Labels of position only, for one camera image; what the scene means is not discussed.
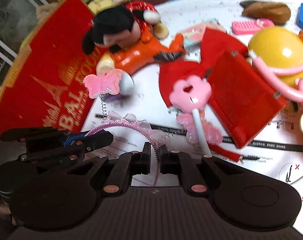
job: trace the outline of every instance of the yellow ball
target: yellow ball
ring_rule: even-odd
[[[295,33],[282,27],[268,27],[257,32],[248,43],[250,49],[269,67],[289,68],[303,64],[303,42]],[[296,87],[296,78],[303,78],[303,72],[280,77],[292,87]]]

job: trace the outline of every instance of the red dress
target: red dress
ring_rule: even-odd
[[[130,3],[126,4],[126,8],[129,9],[131,12],[133,12],[133,10],[148,10],[148,11],[153,11],[153,12],[157,12],[157,10],[155,9],[155,7],[153,5],[151,5],[150,3],[145,3],[142,1],[132,1]],[[135,21],[137,21],[141,33],[143,33],[143,31],[145,30],[146,27],[150,27],[150,24],[145,22],[144,20],[139,20],[134,16]]]

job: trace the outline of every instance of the pink toy wand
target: pink toy wand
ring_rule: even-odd
[[[207,81],[192,75],[186,80],[178,80],[170,93],[169,99],[173,106],[184,113],[191,113],[194,119],[196,133],[203,155],[212,155],[208,147],[199,110],[203,109],[211,96],[211,87]]]

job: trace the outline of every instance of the brown bread toy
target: brown bread toy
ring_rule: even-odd
[[[290,19],[290,9],[284,3],[246,0],[240,5],[244,8],[242,16],[267,18],[276,25],[284,25]]]

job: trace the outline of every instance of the red box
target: red box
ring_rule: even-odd
[[[93,13],[82,0],[64,0],[34,31],[0,90],[0,134],[12,128],[58,127],[79,132],[92,106],[82,80],[96,72],[105,49],[86,56],[82,38]]]
[[[212,87],[209,104],[238,148],[250,143],[288,104],[235,51],[222,54],[208,82]]]

